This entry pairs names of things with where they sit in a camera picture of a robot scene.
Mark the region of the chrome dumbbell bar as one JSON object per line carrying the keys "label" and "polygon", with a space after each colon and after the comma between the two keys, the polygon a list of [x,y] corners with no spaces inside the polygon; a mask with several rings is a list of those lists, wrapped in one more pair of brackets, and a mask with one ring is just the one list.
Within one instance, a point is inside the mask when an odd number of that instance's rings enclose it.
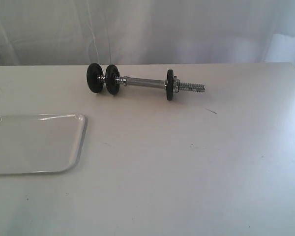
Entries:
{"label": "chrome dumbbell bar", "polygon": [[[133,77],[115,77],[115,83],[123,86],[136,86],[136,87],[147,87],[155,89],[166,90],[169,84],[168,80],[154,80],[154,79],[142,79]],[[193,84],[181,82],[177,76],[173,78],[173,92],[178,93],[179,91],[191,91],[191,92],[205,92],[204,84]]]}

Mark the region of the black weight plate end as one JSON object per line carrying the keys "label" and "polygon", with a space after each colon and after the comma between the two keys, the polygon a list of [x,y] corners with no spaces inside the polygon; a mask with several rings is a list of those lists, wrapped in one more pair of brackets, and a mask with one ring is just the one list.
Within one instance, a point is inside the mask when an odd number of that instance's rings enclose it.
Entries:
{"label": "black weight plate end", "polygon": [[119,92],[120,84],[116,82],[116,79],[120,77],[118,68],[114,64],[108,65],[105,73],[106,89],[111,95],[116,95]]}

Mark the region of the white plastic tray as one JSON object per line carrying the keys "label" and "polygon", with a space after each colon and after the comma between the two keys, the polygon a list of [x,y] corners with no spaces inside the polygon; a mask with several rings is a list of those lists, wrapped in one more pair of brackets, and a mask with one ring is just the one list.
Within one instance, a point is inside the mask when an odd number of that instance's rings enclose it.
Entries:
{"label": "white plastic tray", "polygon": [[74,168],[87,121],[82,114],[0,116],[0,176]]}

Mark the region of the white curtain backdrop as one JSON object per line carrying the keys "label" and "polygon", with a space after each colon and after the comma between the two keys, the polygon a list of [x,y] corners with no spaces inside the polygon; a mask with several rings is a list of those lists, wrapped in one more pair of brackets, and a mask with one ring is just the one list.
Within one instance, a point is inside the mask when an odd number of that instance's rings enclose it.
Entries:
{"label": "white curtain backdrop", "polygon": [[291,62],[295,0],[0,0],[0,65]]}

